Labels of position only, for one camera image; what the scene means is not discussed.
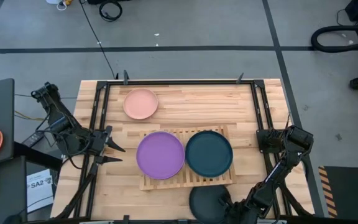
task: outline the wooden dish rack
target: wooden dish rack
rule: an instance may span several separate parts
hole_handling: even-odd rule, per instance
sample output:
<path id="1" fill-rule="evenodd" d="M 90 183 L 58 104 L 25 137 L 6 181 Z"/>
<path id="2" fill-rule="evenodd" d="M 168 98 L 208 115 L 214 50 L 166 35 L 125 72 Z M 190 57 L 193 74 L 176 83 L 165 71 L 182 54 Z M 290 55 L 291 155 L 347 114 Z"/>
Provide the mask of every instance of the wooden dish rack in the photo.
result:
<path id="1" fill-rule="evenodd" d="M 197 132 L 200 131 L 216 131 L 222 134 L 226 139 L 229 139 L 229 133 L 227 126 L 212 126 L 203 128 L 183 128 L 183 129 L 170 129 L 164 130 L 171 134 L 174 134 L 181 143 L 186 146 L 188 140 Z M 144 136 L 156 131 L 140 132 L 140 136 Z M 200 187 L 210 185 L 221 185 L 221 184 L 234 184 L 236 183 L 236 173 L 234 171 L 234 164 L 232 163 L 229 170 L 218 177 L 202 177 L 196 174 L 187 163 L 183 165 L 181 170 L 173 177 L 166 180 L 155 180 L 149 176 L 142 174 L 140 178 L 141 190 L 153 190 L 153 189 L 171 189 L 178 187 Z"/>

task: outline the dark teal plate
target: dark teal plate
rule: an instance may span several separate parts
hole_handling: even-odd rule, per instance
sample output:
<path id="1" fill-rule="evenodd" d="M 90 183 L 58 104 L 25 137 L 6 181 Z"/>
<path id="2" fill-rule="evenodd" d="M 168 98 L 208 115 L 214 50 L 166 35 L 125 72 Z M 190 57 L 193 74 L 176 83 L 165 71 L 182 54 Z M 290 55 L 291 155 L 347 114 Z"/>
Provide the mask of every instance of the dark teal plate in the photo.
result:
<path id="1" fill-rule="evenodd" d="M 217 177 L 230 168 L 233 149 L 223 135 L 214 131 L 201 131 L 188 141 L 186 161 L 198 175 Z"/>

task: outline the purple plate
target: purple plate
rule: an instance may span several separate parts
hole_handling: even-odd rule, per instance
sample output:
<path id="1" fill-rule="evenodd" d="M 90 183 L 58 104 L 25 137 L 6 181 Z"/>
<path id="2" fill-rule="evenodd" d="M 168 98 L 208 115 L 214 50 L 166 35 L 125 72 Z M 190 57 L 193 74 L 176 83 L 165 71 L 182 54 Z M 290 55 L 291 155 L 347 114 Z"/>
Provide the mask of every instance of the purple plate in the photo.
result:
<path id="1" fill-rule="evenodd" d="M 185 163 L 185 150 L 173 134 L 157 131 L 146 135 L 140 142 L 136 161 L 147 176 L 157 180 L 168 179 Z"/>

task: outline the gray concrete floor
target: gray concrete floor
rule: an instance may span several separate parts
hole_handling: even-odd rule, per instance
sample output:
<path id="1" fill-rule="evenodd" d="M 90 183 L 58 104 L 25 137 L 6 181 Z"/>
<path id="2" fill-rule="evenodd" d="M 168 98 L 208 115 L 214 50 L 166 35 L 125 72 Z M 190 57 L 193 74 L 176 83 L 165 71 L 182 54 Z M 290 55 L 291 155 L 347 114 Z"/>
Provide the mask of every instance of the gray concrete floor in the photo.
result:
<path id="1" fill-rule="evenodd" d="M 320 27 L 336 25 L 336 12 L 349 1 L 268 0 L 280 45 L 310 46 L 311 34 Z M 122 2 L 122 6 L 122 17 L 108 23 L 99 17 L 97 7 L 85 4 L 105 47 L 273 46 L 261 0 L 133 0 Z M 345 13 L 339 18 L 343 24 L 351 24 Z M 356 35 L 349 32 L 327 34 L 321 39 L 327 45 L 358 42 Z M 62 12 L 44 0 L 3 2 L 0 49 L 62 47 L 98 47 L 78 1 Z M 115 72 L 126 69 L 132 79 L 236 78 L 242 72 L 244 78 L 282 77 L 273 50 L 106 55 Z M 311 161 L 316 179 L 319 180 L 318 166 L 358 167 L 358 91 L 348 88 L 348 81 L 358 77 L 358 52 L 287 51 L 283 56 L 303 128 L 315 135 Z M 60 87 L 62 96 L 76 96 L 80 80 L 110 79 L 112 75 L 99 52 L 23 53 L 0 54 L 0 79 L 3 78 L 15 79 L 18 94 L 28 95 L 49 81 Z M 63 102 L 73 111 L 75 100 Z M 45 116 L 32 98 L 16 97 L 15 109 L 28 116 Z M 15 140 L 23 141 L 37 125 L 36 121 L 15 118 Z M 57 149 L 50 149 L 44 140 L 36 148 L 43 152 Z M 45 219 L 49 212 L 50 208 L 39 210 L 29 218 Z"/>

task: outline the wooden tabletop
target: wooden tabletop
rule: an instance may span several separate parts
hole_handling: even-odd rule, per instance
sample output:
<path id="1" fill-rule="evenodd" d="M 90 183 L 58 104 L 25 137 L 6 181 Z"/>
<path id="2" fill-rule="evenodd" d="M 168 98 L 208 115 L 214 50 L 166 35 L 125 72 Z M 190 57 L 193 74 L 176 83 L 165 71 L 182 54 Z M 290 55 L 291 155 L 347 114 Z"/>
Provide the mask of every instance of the wooden tabletop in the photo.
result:
<path id="1" fill-rule="evenodd" d="M 273 124 L 285 127 L 287 102 L 279 79 L 266 79 L 265 86 Z M 97 80 L 82 81 L 74 116 L 80 124 L 89 127 Z M 158 110 L 145 120 L 133 120 L 122 108 L 125 96 L 133 89 L 148 88 L 158 96 Z M 104 90 L 102 90 L 96 118 L 98 126 Z M 258 90 L 261 108 L 262 96 Z M 264 127 L 267 128 L 262 110 Z M 202 128 L 227 126 L 229 142 L 233 147 L 237 183 L 227 185 L 232 200 L 246 198 L 249 190 L 266 177 L 263 155 L 259 152 L 255 132 L 258 128 L 249 85 L 147 85 L 112 86 L 109 92 L 106 125 L 113 127 L 112 137 L 126 152 L 106 148 L 106 155 L 123 162 L 112 162 L 99 167 L 92 220 L 194 219 L 188 206 L 191 187 L 179 189 L 139 190 L 141 171 L 135 153 L 142 139 L 140 132 L 160 129 Z M 83 156 L 73 158 L 82 165 Z M 51 217 L 58 215 L 78 188 L 80 170 L 67 162 L 61 169 Z M 300 164 L 286 178 L 287 186 L 304 208 L 314 213 L 308 184 Z M 281 213 L 284 214 L 281 193 L 278 190 Z M 85 214 L 88 193 L 83 197 L 81 214 Z"/>

